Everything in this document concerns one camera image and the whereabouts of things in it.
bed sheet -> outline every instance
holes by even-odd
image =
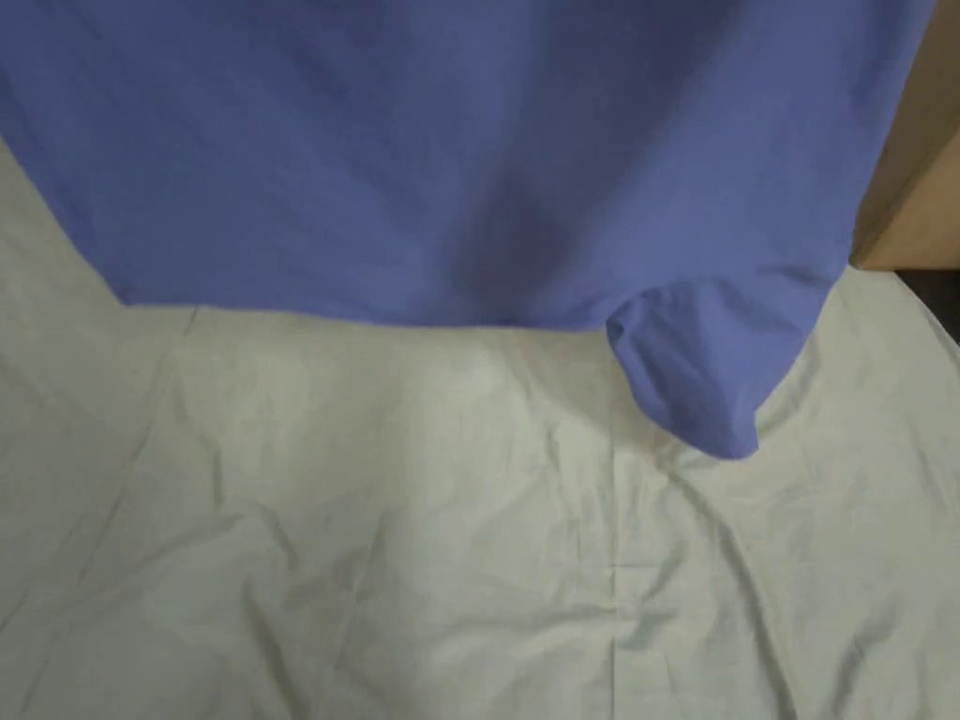
[[[0,716],[960,707],[960,353],[893,276],[723,463],[600,335],[124,308],[0,199]]]

blue fabric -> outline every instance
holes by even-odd
[[[931,4],[7,0],[0,130],[123,301],[606,325],[741,457]]]

wrinkled fabric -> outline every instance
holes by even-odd
[[[45,0],[0,130],[131,303],[607,326],[639,405],[756,449],[931,0]]]
[[[847,272],[722,463],[596,333],[120,307],[0,143],[3,720],[956,720],[960,348]]]

t-shirt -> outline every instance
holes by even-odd
[[[931,5],[23,0],[0,131],[120,300],[605,326],[653,420],[742,457]]]

white bed sheet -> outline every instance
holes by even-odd
[[[719,463],[601,335],[126,309],[0,199],[0,717],[956,717],[960,353],[894,277]]]

